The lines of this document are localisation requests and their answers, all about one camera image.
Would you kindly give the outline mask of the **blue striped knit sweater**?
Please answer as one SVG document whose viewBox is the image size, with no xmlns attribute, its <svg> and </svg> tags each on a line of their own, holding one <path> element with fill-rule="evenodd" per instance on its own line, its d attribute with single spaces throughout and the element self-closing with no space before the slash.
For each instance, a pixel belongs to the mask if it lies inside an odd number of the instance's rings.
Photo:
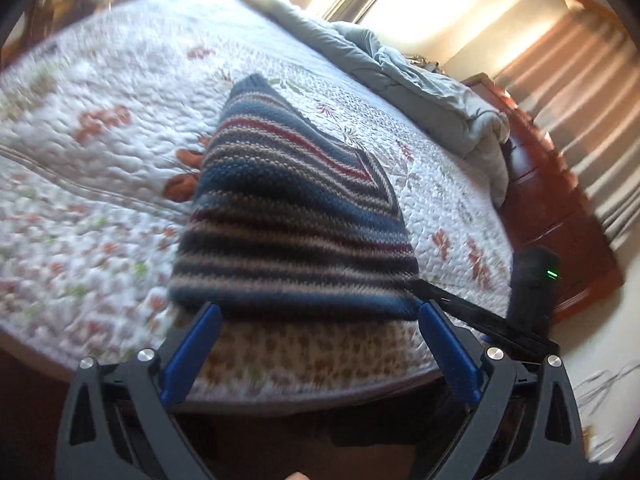
<svg viewBox="0 0 640 480">
<path fill-rule="evenodd" d="M 201 164 L 172 303 L 247 321 L 412 321 L 418 272 L 378 160 L 322 132 L 263 76 L 238 82 Z"/>
</svg>

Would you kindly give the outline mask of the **brown wooden headboard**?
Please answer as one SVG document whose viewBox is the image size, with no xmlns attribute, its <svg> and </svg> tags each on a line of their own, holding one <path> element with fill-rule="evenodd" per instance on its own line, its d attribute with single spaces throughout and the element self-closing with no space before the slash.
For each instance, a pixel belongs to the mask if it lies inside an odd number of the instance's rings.
<svg viewBox="0 0 640 480">
<path fill-rule="evenodd" d="M 486 74 L 464 83 L 509 119 L 510 138 L 502 146 L 509 185 L 499 214 L 514 249 L 544 246 L 560 257 L 555 321 L 611 296 L 624 284 L 624 272 L 550 134 Z"/>
</svg>

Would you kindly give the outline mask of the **beige pleated curtain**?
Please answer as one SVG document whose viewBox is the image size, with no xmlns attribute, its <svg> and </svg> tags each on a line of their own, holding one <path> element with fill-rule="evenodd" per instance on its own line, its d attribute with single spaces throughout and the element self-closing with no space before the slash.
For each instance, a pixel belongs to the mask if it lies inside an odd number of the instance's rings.
<svg viewBox="0 0 640 480">
<path fill-rule="evenodd" d="M 620 247 L 639 222 L 639 51 L 589 10 L 563 16 L 496 78 L 550 136 Z"/>
</svg>

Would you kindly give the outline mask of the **floral quilted bedspread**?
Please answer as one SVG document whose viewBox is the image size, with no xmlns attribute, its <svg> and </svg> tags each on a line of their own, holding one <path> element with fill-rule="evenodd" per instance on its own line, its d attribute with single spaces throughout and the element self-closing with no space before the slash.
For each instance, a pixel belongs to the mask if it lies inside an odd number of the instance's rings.
<svg viewBox="0 0 640 480">
<path fill-rule="evenodd" d="M 370 152 L 422 278 L 503 314 L 511 246 L 488 177 L 241 0 L 134 0 L 1 76 L 1 339 L 52 373 L 164 339 L 186 173 L 232 87 L 258 73 L 323 132 Z"/>
</svg>

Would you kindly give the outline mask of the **grey rumpled duvet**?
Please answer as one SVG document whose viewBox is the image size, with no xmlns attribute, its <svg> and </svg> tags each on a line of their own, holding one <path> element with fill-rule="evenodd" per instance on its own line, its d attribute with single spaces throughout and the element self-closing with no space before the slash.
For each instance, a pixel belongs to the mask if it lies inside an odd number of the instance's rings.
<svg viewBox="0 0 640 480">
<path fill-rule="evenodd" d="M 488 177 L 499 207 L 509 185 L 506 113 L 460 81 L 411 64 L 365 27 L 314 18 L 288 0 L 241 0 L 405 114 L 435 143 Z"/>
</svg>

